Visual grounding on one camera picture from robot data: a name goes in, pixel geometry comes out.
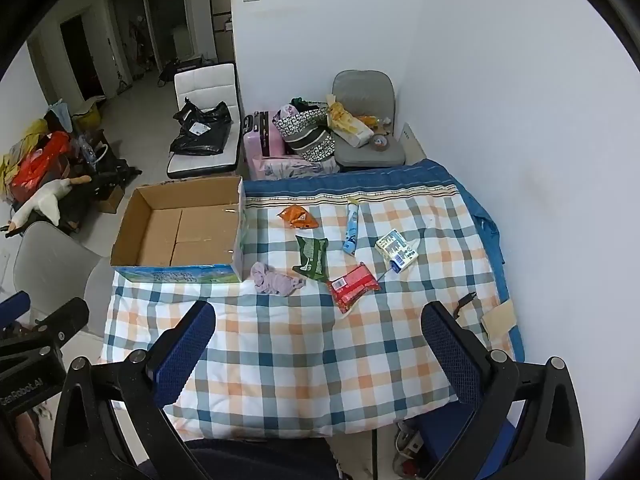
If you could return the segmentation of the open cardboard box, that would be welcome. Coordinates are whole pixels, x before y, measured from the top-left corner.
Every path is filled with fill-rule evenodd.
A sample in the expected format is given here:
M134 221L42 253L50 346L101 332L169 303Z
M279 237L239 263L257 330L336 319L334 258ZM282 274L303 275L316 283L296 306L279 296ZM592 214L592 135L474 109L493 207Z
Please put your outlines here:
M136 188L122 216L111 266L133 283L242 282L244 202L239 176Z

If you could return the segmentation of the tape roll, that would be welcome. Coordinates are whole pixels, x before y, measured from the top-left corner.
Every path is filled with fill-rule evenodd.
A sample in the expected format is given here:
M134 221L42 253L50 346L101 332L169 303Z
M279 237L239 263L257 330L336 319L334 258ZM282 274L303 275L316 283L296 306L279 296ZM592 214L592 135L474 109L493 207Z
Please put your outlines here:
M385 152L390 148L390 138L386 134L375 134L371 136L369 145L372 150Z

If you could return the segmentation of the pink cloth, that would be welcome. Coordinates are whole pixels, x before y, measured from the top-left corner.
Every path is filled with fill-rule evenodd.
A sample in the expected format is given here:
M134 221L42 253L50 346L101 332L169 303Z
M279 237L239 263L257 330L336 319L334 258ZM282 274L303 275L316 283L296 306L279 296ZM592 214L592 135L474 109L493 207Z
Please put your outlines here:
M303 278L292 278L259 261L250 268L250 277L259 295L288 297L305 286Z

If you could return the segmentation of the white power strip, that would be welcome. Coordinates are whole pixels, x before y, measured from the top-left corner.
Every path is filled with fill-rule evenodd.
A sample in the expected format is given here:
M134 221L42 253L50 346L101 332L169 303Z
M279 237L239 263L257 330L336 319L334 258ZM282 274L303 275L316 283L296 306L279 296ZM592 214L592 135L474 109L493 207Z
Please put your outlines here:
M420 430L411 422L398 422L394 440L396 453L406 460L416 458L423 446Z

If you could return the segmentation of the black plastic bag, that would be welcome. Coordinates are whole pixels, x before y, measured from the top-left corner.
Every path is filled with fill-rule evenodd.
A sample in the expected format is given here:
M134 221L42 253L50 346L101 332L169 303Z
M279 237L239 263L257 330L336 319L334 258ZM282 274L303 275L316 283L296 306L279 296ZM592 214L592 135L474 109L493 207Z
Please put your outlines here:
M229 107L224 101L211 110L201 110L189 99L172 116L179 126L178 136L170 144L172 154L215 156L224 151L232 126Z

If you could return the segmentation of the long blue snack packet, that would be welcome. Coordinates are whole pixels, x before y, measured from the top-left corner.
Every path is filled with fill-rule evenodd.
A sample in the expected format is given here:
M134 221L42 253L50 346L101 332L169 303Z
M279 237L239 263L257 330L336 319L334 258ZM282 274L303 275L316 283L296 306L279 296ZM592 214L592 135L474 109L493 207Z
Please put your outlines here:
M347 204L347 220L345 239L343 242L343 252L347 255L355 255L358 242L358 214L359 204L357 202L349 202Z

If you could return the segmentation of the black white patterned bag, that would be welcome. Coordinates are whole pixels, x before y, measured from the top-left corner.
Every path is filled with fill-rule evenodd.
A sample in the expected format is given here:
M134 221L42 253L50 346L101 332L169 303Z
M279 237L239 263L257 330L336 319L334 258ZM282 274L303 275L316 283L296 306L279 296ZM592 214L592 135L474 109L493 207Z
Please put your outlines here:
M272 123L297 156L308 162L322 162L332 157L335 151L332 130L326 121L327 110L320 106L293 115L279 110Z

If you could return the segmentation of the green snack bag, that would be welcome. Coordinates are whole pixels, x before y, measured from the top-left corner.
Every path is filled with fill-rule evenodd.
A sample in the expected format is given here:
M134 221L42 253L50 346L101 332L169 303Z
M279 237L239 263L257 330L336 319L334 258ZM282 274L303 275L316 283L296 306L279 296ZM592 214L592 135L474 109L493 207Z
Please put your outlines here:
M326 252L329 241L326 238L309 238L296 236L299 264L293 266L293 271L305 278L317 282L329 281L329 270L326 264Z

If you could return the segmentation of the grey fabric chair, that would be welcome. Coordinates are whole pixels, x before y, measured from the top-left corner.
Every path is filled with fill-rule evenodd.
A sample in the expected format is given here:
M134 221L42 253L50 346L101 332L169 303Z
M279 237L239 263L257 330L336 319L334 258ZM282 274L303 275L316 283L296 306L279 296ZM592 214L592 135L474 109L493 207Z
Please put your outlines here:
M334 78L332 94L373 135L390 138L390 148L377 152L369 142L362 148L352 148L334 133L334 158L341 170L390 168L405 163L405 151L394 137L396 96L389 76L378 70L342 70Z

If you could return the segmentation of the yellow blue milk carton box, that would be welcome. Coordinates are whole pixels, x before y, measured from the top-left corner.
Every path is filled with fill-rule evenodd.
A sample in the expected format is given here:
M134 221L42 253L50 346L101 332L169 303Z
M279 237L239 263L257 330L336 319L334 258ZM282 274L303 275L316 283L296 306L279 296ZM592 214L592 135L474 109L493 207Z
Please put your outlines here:
M375 249L390 270L399 274L408 269L418 258L420 240L406 240L396 229L378 238Z

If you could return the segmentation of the pink suitcase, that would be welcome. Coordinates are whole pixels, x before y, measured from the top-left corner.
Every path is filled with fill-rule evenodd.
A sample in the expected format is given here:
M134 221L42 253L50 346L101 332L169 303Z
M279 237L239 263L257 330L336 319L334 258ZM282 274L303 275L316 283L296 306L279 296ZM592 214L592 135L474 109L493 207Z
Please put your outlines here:
M243 118L243 148L250 177L262 178L260 164L268 158L285 155L285 145L280 131L272 122L270 112L254 112Z

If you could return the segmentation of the plaid checkered quilt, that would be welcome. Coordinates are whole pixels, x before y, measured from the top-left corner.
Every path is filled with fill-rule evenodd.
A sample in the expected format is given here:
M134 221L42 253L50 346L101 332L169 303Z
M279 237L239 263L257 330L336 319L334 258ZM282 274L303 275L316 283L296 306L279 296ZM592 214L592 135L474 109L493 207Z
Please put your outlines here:
M454 400L421 333L431 301L458 311L488 348L524 356L484 315L506 294L480 229L454 184L321 193L300 201L318 219L330 278L364 264L380 282L348 311L325 284L287 297L239 284L134 284L115 278L101 359L119 362L208 301L216 328L167 414L187 438L333 436L380 428Z

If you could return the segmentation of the red snack bag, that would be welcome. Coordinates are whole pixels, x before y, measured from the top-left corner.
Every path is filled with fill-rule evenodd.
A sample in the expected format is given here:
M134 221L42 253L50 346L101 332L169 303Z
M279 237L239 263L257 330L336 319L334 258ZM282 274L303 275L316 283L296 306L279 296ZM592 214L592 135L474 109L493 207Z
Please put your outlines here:
M340 278L329 281L330 294L341 314L347 314L360 297L381 289L378 280L362 262Z

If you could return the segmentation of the orange snack bag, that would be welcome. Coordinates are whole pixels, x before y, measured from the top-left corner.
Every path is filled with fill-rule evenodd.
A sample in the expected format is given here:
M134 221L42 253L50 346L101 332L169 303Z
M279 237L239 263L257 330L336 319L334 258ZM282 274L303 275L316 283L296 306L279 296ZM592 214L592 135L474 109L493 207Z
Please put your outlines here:
M318 220L306 208L299 205L287 206L278 214L278 217L292 229L313 230L319 227Z

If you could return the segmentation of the floral pink fabric bag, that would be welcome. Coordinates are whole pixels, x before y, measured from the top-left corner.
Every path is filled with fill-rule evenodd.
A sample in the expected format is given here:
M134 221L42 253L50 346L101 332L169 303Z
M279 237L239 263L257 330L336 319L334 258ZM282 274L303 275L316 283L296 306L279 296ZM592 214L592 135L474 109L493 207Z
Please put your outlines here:
M248 162L253 180L283 180L336 174L340 171L333 157L310 162L296 156L253 158Z

